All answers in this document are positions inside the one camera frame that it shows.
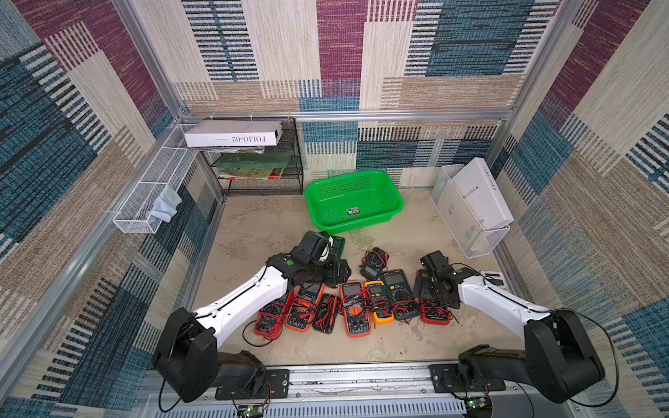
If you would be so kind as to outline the dark green multimeter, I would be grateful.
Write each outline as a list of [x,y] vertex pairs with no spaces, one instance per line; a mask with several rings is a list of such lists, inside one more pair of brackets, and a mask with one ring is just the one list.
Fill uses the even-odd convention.
[[345,238],[336,235],[330,235],[326,232],[320,232],[320,235],[329,241],[328,257],[327,259],[322,259],[325,261],[335,261],[341,259],[346,242]]
[[404,271],[397,269],[383,273],[382,282],[386,287],[395,320],[410,323],[420,315],[416,298]]

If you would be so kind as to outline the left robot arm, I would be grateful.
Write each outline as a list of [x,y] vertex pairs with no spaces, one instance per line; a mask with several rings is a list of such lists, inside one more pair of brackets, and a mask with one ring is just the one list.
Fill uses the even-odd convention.
[[325,266],[336,259],[336,238],[308,231],[289,253],[270,257],[251,279],[231,293],[194,311],[179,308],[167,319],[152,364],[184,403],[209,388],[235,395],[261,395],[265,365],[251,353],[223,353],[226,339],[270,302],[305,284],[324,282]]

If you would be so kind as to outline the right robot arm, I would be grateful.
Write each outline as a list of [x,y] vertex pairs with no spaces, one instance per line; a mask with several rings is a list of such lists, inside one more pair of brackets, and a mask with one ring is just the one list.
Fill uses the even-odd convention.
[[439,251],[423,256],[421,265],[418,277],[438,308],[475,308],[524,343],[522,349],[480,344],[464,351],[456,366],[437,374],[443,388],[465,392],[489,381],[514,381],[563,403],[605,379],[605,367],[574,311],[536,306],[469,266],[454,268]]

